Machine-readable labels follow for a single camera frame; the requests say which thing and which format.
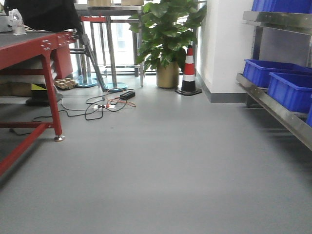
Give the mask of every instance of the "gray baseboard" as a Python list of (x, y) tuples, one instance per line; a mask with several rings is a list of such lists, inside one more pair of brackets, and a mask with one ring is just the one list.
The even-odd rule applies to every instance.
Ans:
[(246, 93), (211, 93), (205, 82), (199, 74), (196, 75), (196, 81), (201, 86), (210, 103), (245, 103)]

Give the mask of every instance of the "red metal table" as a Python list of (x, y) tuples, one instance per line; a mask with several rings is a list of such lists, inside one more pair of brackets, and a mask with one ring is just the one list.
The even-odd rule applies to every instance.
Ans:
[(51, 55), (54, 55), (56, 60), (61, 59), (58, 55), (63, 54), (63, 50), (69, 49), (68, 44), (73, 42), (75, 40), (71, 32), (36, 32), (19, 36), (0, 33), (0, 70), (37, 56), (41, 57), (42, 70), (40, 72), (44, 75), (52, 113), (52, 122), (0, 122), (0, 128), (34, 129), (22, 143), (0, 162), (0, 176), (14, 164), (46, 129), (54, 129), (55, 141), (64, 140), (50, 63)]

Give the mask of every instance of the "blue plastic bin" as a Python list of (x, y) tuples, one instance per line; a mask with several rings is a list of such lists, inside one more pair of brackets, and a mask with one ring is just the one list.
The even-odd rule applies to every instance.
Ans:
[(306, 123), (312, 127), (312, 105), (311, 105)]
[(272, 5), (269, 11), (309, 13), (312, 0), (271, 0)]
[(254, 0), (252, 11), (310, 13), (312, 0)]
[(254, 0), (252, 11), (264, 11), (264, 4), (268, 0)]
[(312, 75), (270, 73), (268, 95), (290, 111), (308, 113), (312, 105)]
[(243, 76), (258, 87), (268, 88), (271, 76), (270, 72), (295, 73), (312, 75), (312, 69), (293, 63), (272, 62), (255, 59), (245, 59), (246, 65)]

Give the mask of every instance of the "gold plant pot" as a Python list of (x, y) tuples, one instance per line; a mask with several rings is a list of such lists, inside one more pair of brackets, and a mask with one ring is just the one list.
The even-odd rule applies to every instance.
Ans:
[(156, 69), (157, 86), (160, 88), (176, 88), (179, 85), (179, 66), (171, 62), (164, 68), (160, 64)]

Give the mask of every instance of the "orange and white striped cone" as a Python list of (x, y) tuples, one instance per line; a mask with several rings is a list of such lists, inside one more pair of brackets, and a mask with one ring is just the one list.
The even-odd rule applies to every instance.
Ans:
[(183, 73), (183, 81), (182, 81), (181, 89), (176, 89), (175, 91), (179, 94), (183, 94), (186, 96), (191, 96), (191, 95), (199, 94), (202, 92), (201, 89), (196, 88), (193, 49), (191, 45), (187, 47), (185, 68), (184, 68), (184, 73)]

